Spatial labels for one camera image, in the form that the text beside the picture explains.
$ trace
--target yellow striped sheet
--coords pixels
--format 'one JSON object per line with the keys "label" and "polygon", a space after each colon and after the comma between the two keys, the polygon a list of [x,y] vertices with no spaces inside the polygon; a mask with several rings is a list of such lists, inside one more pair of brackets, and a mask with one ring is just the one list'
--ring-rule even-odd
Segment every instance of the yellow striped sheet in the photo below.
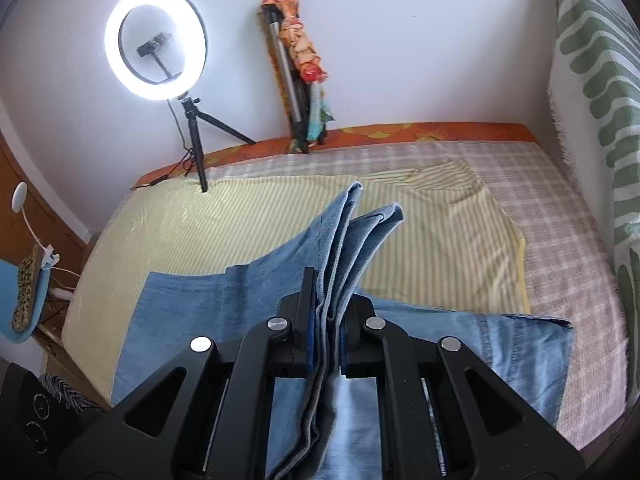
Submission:
{"label": "yellow striped sheet", "polygon": [[304,230],[351,182],[356,214],[392,202],[406,221],[360,286],[381,298],[477,312],[529,312],[524,239],[463,162],[356,176],[193,179],[137,190],[103,232],[74,294],[66,350],[107,399],[149,272],[213,274]]}

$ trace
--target orange floral bed sheet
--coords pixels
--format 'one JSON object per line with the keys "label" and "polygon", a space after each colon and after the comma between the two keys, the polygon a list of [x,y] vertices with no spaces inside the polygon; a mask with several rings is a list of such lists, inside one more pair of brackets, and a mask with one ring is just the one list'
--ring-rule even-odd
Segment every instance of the orange floral bed sheet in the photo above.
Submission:
{"label": "orange floral bed sheet", "polygon": [[[205,168],[226,166],[252,158],[283,155],[287,153],[290,137],[260,140],[255,144],[243,144],[207,153],[204,156]],[[356,126],[330,130],[324,144],[310,147],[311,152],[328,150],[331,148],[348,148],[350,146],[365,146],[368,144],[388,144],[390,142],[439,142],[443,140],[492,140],[506,142],[536,142],[536,138],[523,124],[512,123],[404,123],[404,124],[372,124],[371,126]],[[151,171],[140,177],[136,186],[148,184],[152,180],[166,174],[173,164]],[[170,175],[179,176],[183,173],[179,166]]]}

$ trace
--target leopard print object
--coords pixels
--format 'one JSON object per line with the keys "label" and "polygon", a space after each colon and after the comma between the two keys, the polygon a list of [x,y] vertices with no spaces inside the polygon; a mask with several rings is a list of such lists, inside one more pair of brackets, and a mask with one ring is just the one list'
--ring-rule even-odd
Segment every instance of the leopard print object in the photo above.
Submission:
{"label": "leopard print object", "polygon": [[18,265],[18,305],[11,320],[11,327],[16,332],[24,332],[31,323],[41,262],[42,249],[34,245],[31,254]]}

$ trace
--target round white lamp head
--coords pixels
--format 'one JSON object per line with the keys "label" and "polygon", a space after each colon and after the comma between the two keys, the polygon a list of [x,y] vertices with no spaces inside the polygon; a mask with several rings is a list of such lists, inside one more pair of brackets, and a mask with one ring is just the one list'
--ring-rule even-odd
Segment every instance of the round white lamp head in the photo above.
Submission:
{"label": "round white lamp head", "polygon": [[[182,73],[169,81],[153,84],[138,78],[122,59],[120,28],[136,7],[151,5],[164,10],[174,21],[184,48]],[[134,94],[154,101],[172,99],[188,91],[198,80],[207,55],[204,28],[187,0],[120,0],[104,31],[104,51],[113,73]]]}
{"label": "round white lamp head", "polygon": [[19,213],[24,201],[27,199],[27,183],[21,182],[15,187],[14,197],[11,199],[11,209],[14,213]]}

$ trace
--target tripod stand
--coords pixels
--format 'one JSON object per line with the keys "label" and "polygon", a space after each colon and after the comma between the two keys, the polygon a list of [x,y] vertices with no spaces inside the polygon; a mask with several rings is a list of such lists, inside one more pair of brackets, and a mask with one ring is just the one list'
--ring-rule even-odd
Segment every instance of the tripod stand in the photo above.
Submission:
{"label": "tripod stand", "polygon": [[198,170],[200,187],[202,188],[202,192],[206,193],[207,189],[209,189],[209,184],[207,183],[207,178],[204,173],[204,154],[202,153],[202,143],[200,142],[198,118],[201,118],[203,121],[207,121],[209,124],[213,124],[247,144],[255,144],[255,140],[244,136],[237,130],[234,130],[231,126],[217,120],[215,117],[198,110],[196,104],[200,102],[200,99],[191,99],[187,94],[179,96],[177,99],[180,99],[182,107],[184,108],[184,115],[187,117],[187,122],[189,123],[189,134],[191,136],[191,145],[193,146],[193,159]]}

